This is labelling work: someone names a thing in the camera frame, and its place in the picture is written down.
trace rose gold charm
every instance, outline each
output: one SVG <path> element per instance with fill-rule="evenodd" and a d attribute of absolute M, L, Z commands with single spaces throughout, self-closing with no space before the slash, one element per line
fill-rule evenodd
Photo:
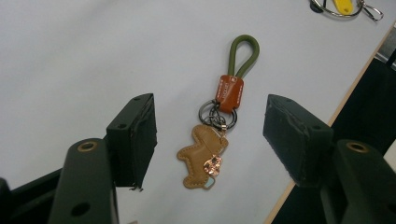
<path fill-rule="evenodd" d="M 220 164 L 222 158 L 220 156 L 213 155 L 212 158 L 204 163 L 204 170 L 210 176 L 217 176 L 220 173 Z"/>

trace yellow tag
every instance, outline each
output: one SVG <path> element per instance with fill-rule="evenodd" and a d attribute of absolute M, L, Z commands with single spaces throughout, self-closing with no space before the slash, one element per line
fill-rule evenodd
<path fill-rule="evenodd" d="M 343 15 L 350 15 L 353 11 L 353 5 L 350 0 L 333 0 L 334 5 L 337 8 L 338 12 Z"/>

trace brown bear keychain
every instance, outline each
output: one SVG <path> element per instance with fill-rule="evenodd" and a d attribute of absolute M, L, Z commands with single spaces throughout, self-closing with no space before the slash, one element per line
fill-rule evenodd
<path fill-rule="evenodd" d="M 234 75 L 236 48 L 244 41 L 250 44 L 253 53 Z M 183 147 L 177 153 L 177 158 L 186 162 L 189 171 L 189 175 L 183 181 L 186 188 L 210 189 L 215 184 L 215 177 L 219 174 L 222 162 L 220 154 L 228 146 L 225 134 L 237 120 L 235 109 L 241 102 L 244 87 L 242 78 L 249 67 L 256 62 L 259 53 L 259 43 L 250 35 L 240 35 L 233 41 L 230 49 L 228 75 L 221 76 L 215 99 L 203 104 L 199 110 L 199 119 L 203 124 L 192 129 L 191 135 L 195 143 Z M 209 115 L 204 118 L 204 110 L 210 105 Z M 220 112 L 232 115 L 232 121 L 227 124 Z"/>

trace white table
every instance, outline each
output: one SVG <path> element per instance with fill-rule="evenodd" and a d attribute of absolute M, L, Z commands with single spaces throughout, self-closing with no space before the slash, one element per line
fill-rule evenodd
<path fill-rule="evenodd" d="M 339 21 L 309 1 L 3 1 L 0 176 L 12 189 L 63 166 L 79 140 L 103 137 L 133 97 L 153 92 L 158 146 L 144 191 L 118 189 L 120 222 L 263 223 L 290 182 L 262 136 L 269 93 L 327 122 L 396 20 Z M 177 152 L 227 72 L 231 42 L 257 38 L 238 122 L 211 190 L 185 189 Z M 249 54 L 242 46 L 237 61 Z"/>

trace green cord loop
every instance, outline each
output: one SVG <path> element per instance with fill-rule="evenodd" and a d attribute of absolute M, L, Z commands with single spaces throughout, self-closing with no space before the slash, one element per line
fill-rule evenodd
<path fill-rule="evenodd" d="M 241 68 L 238 70 L 238 72 L 236 73 L 236 75 L 234 75 L 234 70 L 235 70 L 235 53 L 236 53 L 236 47 L 238 47 L 238 45 L 240 43 L 242 43 L 243 41 L 246 41 L 250 44 L 250 46 L 253 48 L 253 53 L 250 56 L 249 59 L 247 59 L 247 61 L 241 66 Z M 240 35 L 238 36 L 233 43 L 231 44 L 231 48 L 230 48 L 230 59 L 229 59 L 229 63 L 228 63 L 228 74 L 230 76 L 236 76 L 236 77 L 240 77 L 242 78 L 244 76 L 244 74 L 246 73 L 246 71 L 249 69 L 249 67 L 251 65 L 254 64 L 254 62 L 256 62 L 257 58 L 259 57 L 259 53 L 260 53 L 260 46 L 259 43 L 257 43 L 257 40 L 250 35 Z"/>

